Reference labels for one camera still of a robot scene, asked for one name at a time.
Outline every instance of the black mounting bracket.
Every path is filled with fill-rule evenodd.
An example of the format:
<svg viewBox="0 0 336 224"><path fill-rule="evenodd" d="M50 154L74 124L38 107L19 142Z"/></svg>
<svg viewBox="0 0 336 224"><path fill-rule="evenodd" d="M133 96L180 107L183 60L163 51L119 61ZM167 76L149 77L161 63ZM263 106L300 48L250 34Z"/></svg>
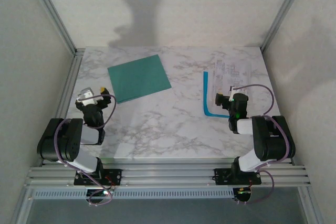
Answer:
<svg viewBox="0 0 336 224"><path fill-rule="evenodd" d="M232 185L260 185L261 179L259 173L242 172L239 168L239 157L235 158L231 164L231 168L214 169L215 175L212 180L217 186L232 186Z"/></svg>
<svg viewBox="0 0 336 224"><path fill-rule="evenodd" d="M121 181L121 169L104 169L104 175L95 177L92 176L96 181L98 181L103 186L111 186L111 182L115 186L120 186ZM95 186L95 183L92 182L87 176L82 173L76 172L75 180L73 181L75 186Z"/></svg>

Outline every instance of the cable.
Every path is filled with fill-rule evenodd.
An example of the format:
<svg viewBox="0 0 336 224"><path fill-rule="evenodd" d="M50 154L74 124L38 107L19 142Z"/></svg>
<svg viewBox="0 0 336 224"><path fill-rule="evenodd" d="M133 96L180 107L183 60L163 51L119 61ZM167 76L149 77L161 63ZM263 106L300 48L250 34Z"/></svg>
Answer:
<svg viewBox="0 0 336 224"><path fill-rule="evenodd" d="M113 181L112 181L108 176L106 176L105 178L111 183L110 187L109 187L109 188L106 188L106 190L104 190L104 189L98 189L97 191L94 191L93 194L91 194L90 197L89 197L89 200L88 200L89 204L91 204L91 199L92 199L92 197L93 197L95 194L100 193L100 192L102 192L102 191L109 191L109 190L112 188L112 186L114 186L113 191L115 190L116 187L115 187L115 184L113 183Z"/></svg>
<svg viewBox="0 0 336 224"><path fill-rule="evenodd" d="M281 128L281 126L277 123L277 121L275 121L272 117L270 117L270 116L268 116L268 115L264 115L264 117L267 118L267 119L270 119L270 120L272 121L272 123L273 123L273 124L276 126L276 128L280 131L280 133L281 133L283 139L285 140L285 145L286 145L286 152L285 152L285 155L284 155L281 159L279 159L279 160L277 160L277 161L270 161L270 162L268 162L269 164L280 163L280 162L284 161L284 160L288 157L288 154L289 154L289 149L290 149L290 147L289 147L289 141L288 141L288 138L287 138L287 136L286 136L284 130L283 130L283 129ZM272 180L272 189L271 189L271 191L269 192L268 195L266 195L266 196L264 196L264 197L262 197L262 198L260 198L260 199L256 199L256 200L253 200L253 201L247 201L247 202L244 202L244 205L246 205L246 204L258 203L258 202L260 202L260 201L262 201L262 200L264 200L264 199L267 199L267 198L273 193L273 191L274 191L274 179L273 179L271 173L268 172L268 171L266 171L266 170L259 170L260 168L262 168L262 167L264 167L264 166L266 166L266 165L267 165L267 163L261 164L261 165L257 166L255 170L256 170L256 172L259 172L259 173L263 172L263 173L267 173L267 174L269 175L269 177L270 177L271 180Z"/></svg>
<svg viewBox="0 0 336 224"><path fill-rule="evenodd" d="M253 185L253 182L252 182L252 180L248 180L249 182L250 182L250 185L248 186L248 188L250 188L251 189L251 186Z"/></svg>
<svg viewBox="0 0 336 224"><path fill-rule="evenodd" d="M265 196L263 196L263 197L261 197L259 199L255 199L255 200L252 200L252 201L246 201L246 202L244 202L244 205L250 205L250 204L254 204L254 203L259 203L259 202L261 202L261 201L269 198L271 196L271 194L274 192L274 178L273 178L272 174L270 172L266 171L266 170L260 170L259 172L260 173L267 173L268 174L268 176L272 180L272 188L271 188L271 190L269 191L269 193L267 195L265 195Z"/></svg>
<svg viewBox="0 0 336 224"><path fill-rule="evenodd" d="M100 187L103 188L103 190L106 190L106 191L107 191L108 195L110 196L110 199L109 199L108 201L106 201L106 202L104 202L104 203L100 203L100 204L99 204L99 203L95 204L95 203L92 203L92 202L91 202L91 200L90 200L91 197L90 197L90 198L89 198L89 204L90 204L90 205L100 206L100 205L108 204L108 203L111 202L111 200L112 200L112 197L113 197L113 196L112 196L112 193L111 193L109 190L107 190L107 188L105 188L102 184L100 184L98 181L96 181L94 178L92 178L89 174L87 174L86 172L84 172L82 169L79 169L79 168L77 168L77 167L75 167L75 166L69 164L67 161L64 161L63 158L62 158L62 156L61 156L61 154L60 154L60 152L59 152L58 144L57 144L57 136L58 136L58 132L60 131L60 129L61 129L61 127L63 126L63 124L65 124L65 123L67 123L67 122L69 122L69 121L71 121L71 119L64 119L64 120L57 126L57 128L56 128L56 130L55 130L55 135L54 135L54 148L55 148L55 152L56 152L57 158L58 158L58 160L59 160L62 164L64 164L65 166L68 166L68 167L70 167L70 168L76 170L76 171L79 172L79 173L83 173L83 174L84 174L85 176L87 176L90 180L92 180L92 182L94 182L97 186L100 186Z"/></svg>
<svg viewBox="0 0 336 224"><path fill-rule="evenodd" d="M264 163L264 164L261 164L259 166L257 166L255 168L256 171L258 171L260 168L268 165L268 164L276 164L276 163L280 163L282 161L284 161L287 157L288 157L288 154L289 154L289 149L290 149L290 146L289 146L289 141L288 141L288 138L287 138L287 135L285 134L284 130L281 128L281 126L277 123L277 121L275 121L272 117L270 117L269 115L264 115L265 118L267 119L270 119L272 121L272 123L276 126L276 128L280 131L284 141L285 141L285 145L286 145L286 151L285 151L285 154L284 156L279 159L279 160L276 160L276 161L270 161L270 162L267 162L267 163Z"/></svg>
<svg viewBox="0 0 336 224"><path fill-rule="evenodd" d="M271 111L271 109L274 106L274 95L273 95L273 92L271 91L271 89L269 87L267 87L265 85L262 85L262 84L250 84L250 85L242 86L242 87L239 87L239 88L233 88L233 89L234 90L239 90L239 89L244 89L244 88L249 88L249 87L255 87L255 86L257 86L257 87L263 87L263 88L267 89L270 92L271 96L272 96L272 104L269 107L269 109L264 113L264 115L266 115L268 112Z"/></svg>
<svg viewBox="0 0 336 224"><path fill-rule="evenodd" d="M82 101L89 100L89 99L93 99L93 98L97 98L97 97L112 97L112 98L114 99L114 106L113 106L113 109L112 109L112 112L111 112L110 116L106 119L106 121L105 121L101 126L99 126L99 127L90 127L90 126L88 126L88 127L91 128L91 129L100 129L100 128L103 128L103 127L107 124L107 122L111 119L111 117L112 117L112 115L113 115L113 113L114 113L114 111L115 111L115 107L117 106L117 100L116 100L116 97L113 96L113 95L111 95L111 94L99 94L99 95L94 95L94 96L92 96L92 97L88 97L88 98L84 98L84 99L79 99L78 101L79 101L79 102L82 102Z"/></svg>
<svg viewBox="0 0 336 224"><path fill-rule="evenodd" d="M92 98L97 98L97 97L107 97L107 96L114 98L114 107L113 107L113 109L112 109L112 113L110 114L110 116L108 117L108 119L106 120L106 122L105 122L102 126L99 126L99 127L91 127L91 128L99 129L99 128L102 128L102 127L104 127L104 126L106 125L106 123L111 119L111 117L112 117L112 115L113 115L113 113L114 113L114 111L115 111L115 107L116 107L116 104L117 104L116 98L115 98L115 96L113 96L113 95L111 95L111 94L100 94L100 95L95 95L94 97L89 97L89 98L81 99L81 101L84 101L84 100L88 100L88 99L92 99ZM76 170L76 171L79 172L79 173L84 174L84 175L87 176L92 182L94 182L97 186L103 188L103 189L99 189L99 190L95 191L93 194L91 194L91 196L90 196L90 198L89 198L89 204L90 204L90 205L95 205L95 206L106 205L106 204L108 204L108 203L111 202L112 197L113 197L113 196L112 196L112 193L110 192L110 190L107 189L106 187L104 187L102 184L100 184L98 181L96 181L94 178L92 178L89 174L87 174L87 173L86 173L85 171L83 171L82 169L79 169L79 168L77 168L77 167L75 167L75 166L69 164L67 161L64 161L63 158L62 158L62 156L61 156L61 154L60 154L60 152L59 152L57 136L58 136L58 133L59 133L61 127L63 126L63 124L68 123L69 121L71 121L71 119L64 119L64 120L57 126L57 128L56 128L56 130L55 130L55 134L54 134L54 148L55 148L56 156L57 156L58 160L59 160L62 164L64 164L65 166L68 166L68 167L70 167L70 168ZM106 191L106 192L108 193L108 196L110 196L109 200L106 201L106 202L103 202L103 203L92 203L92 202L91 202L91 198L92 198L92 196L93 196L94 194L98 193L99 191L103 191L103 190Z"/></svg>

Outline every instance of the green square sheet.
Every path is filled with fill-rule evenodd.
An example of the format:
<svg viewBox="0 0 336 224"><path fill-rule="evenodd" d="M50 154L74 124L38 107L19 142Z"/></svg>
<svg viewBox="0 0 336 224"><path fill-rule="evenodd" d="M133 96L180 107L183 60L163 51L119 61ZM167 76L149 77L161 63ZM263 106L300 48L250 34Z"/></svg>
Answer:
<svg viewBox="0 0 336 224"><path fill-rule="evenodd" d="M159 55L108 68L117 103L153 94L172 86Z"/></svg>

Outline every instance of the marble tabletop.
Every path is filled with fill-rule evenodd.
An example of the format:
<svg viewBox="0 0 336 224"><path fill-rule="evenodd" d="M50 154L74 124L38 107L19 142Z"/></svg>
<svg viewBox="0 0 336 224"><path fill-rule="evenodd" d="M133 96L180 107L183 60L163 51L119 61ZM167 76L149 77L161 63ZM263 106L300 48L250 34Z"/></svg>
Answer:
<svg viewBox="0 0 336 224"><path fill-rule="evenodd" d="M101 146L83 146L101 158L218 158L246 154L253 147L249 135L233 134L226 118L207 117L203 111L203 71L215 59L251 64L251 83L271 88L258 47L87 47L72 94L68 118L82 118L75 99L84 88L113 94L108 67L158 54L172 88L117 104L105 126ZM266 89L249 90L248 116L260 115L271 104ZM103 110L106 119L112 105ZM270 115L279 114L275 105Z"/></svg>

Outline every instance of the white wall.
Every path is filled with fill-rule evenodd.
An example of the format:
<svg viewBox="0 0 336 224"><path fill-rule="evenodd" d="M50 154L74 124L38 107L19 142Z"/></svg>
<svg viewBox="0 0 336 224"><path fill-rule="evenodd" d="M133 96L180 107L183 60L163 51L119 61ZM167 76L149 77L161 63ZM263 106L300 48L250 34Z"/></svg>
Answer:
<svg viewBox="0 0 336 224"><path fill-rule="evenodd" d="M78 48L259 46L283 0L52 0Z"/></svg>
<svg viewBox="0 0 336 224"><path fill-rule="evenodd" d="M0 3L0 223L9 223L71 54L38 0Z"/></svg>
<svg viewBox="0 0 336 224"><path fill-rule="evenodd" d="M336 223L336 0L295 0L265 60L326 223Z"/></svg>

